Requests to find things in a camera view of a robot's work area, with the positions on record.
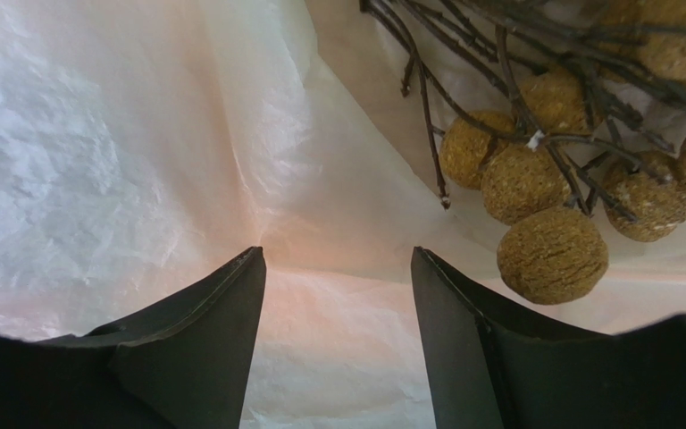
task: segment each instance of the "wrinkled paper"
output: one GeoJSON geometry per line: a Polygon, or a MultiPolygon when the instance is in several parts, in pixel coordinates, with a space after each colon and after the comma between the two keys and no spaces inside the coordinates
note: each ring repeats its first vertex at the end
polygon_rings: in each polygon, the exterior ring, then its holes
{"type": "MultiPolygon", "coordinates": [[[[498,278],[506,228],[473,193],[445,212],[432,192],[388,37],[355,1],[0,0],[0,334],[86,333],[260,245],[242,427],[434,427],[412,248],[521,300],[498,278]]],[[[429,61],[465,108],[507,108],[429,61]]],[[[603,217],[606,278],[529,307],[602,332],[686,311],[686,223],[639,245],[603,217]]]]}

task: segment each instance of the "white paper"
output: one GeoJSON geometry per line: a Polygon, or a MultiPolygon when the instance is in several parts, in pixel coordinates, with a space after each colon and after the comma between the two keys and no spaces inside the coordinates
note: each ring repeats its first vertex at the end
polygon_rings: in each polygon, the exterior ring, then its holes
{"type": "MultiPolygon", "coordinates": [[[[424,184],[387,37],[356,2],[0,0],[0,333],[88,332],[261,245],[243,427],[434,427],[412,248],[522,300],[506,228],[424,184]]],[[[433,59],[467,108],[504,106],[433,59]]],[[[686,311],[686,224],[657,246],[603,232],[606,279],[537,310],[603,332],[686,311]]]]}

